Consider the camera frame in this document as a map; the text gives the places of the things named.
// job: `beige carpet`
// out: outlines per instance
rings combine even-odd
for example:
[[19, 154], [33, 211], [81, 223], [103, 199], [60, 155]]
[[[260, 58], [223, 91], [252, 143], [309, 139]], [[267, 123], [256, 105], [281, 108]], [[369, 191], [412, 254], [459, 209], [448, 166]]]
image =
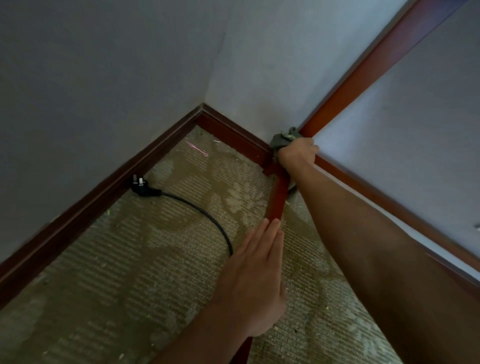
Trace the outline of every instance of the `beige carpet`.
[[[272, 181], [195, 128], [148, 174], [209, 211], [234, 249], [263, 217]], [[321, 244], [299, 196], [284, 214], [288, 312], [250, 363], [397, 363]], [[0, 312], [0, 363], [147, 363], [207, 302], [227, 246], [167, 197], [119, 199]]]

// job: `floor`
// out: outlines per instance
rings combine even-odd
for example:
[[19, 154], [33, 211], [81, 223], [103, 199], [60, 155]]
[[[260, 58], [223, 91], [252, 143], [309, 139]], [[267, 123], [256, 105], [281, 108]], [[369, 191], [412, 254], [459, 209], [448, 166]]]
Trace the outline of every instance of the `floor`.
[[[196, 127], [146, 175], [210, 212], [234, 249], [272, 180]], [[315, 231], [300, 195], [283, 217], [288, 311], [250, 363], [399, 363]], [[147, 363], [208, 301], [228, 258], [217, 228], [167, 197], [120, 198], [0, 312], [0, 363]]]

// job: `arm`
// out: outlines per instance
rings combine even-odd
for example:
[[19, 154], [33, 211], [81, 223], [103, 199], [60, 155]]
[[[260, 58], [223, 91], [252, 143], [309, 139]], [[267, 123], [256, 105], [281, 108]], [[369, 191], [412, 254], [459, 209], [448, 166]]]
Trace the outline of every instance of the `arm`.
[[210, 303], [155, 363], [226, 364], [248, 336], [265, 333], [286, 309], [283, 232], [264, 219], [227, 261]]
[[327, 250], [405, 363], [478, 363], [480, 304], [375, 208], [314, 166], [301, 138], [279, 151]]

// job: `wall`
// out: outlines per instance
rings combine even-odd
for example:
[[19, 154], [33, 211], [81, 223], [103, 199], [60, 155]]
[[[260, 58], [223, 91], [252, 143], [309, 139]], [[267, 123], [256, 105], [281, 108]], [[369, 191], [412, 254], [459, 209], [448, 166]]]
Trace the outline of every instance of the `wall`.
[[237, 1], [205, 100], [270, 142], [305, 121], [405, 2]]
[[0, 261], [204, 100], [231, 1], [0, 4]]
[[480, 2], [469, 1], [315, 138], [480, 257]]

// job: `hand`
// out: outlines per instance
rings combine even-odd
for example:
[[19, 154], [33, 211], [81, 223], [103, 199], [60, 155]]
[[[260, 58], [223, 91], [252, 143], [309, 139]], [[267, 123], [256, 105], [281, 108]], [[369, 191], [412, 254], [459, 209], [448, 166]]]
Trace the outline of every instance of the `hand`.
[[227, 261], [210, 305], [229, 310], [246, 336], [265, 333], [283, 315], [287, 295], [281, 281], [283, 231], [264, 219], [250, 230]]
[[312, 138], [298, 138], [278, 151], [278, 161], [290, 172], [293, 167], [302, 162], [313, 165], [318, 150]]

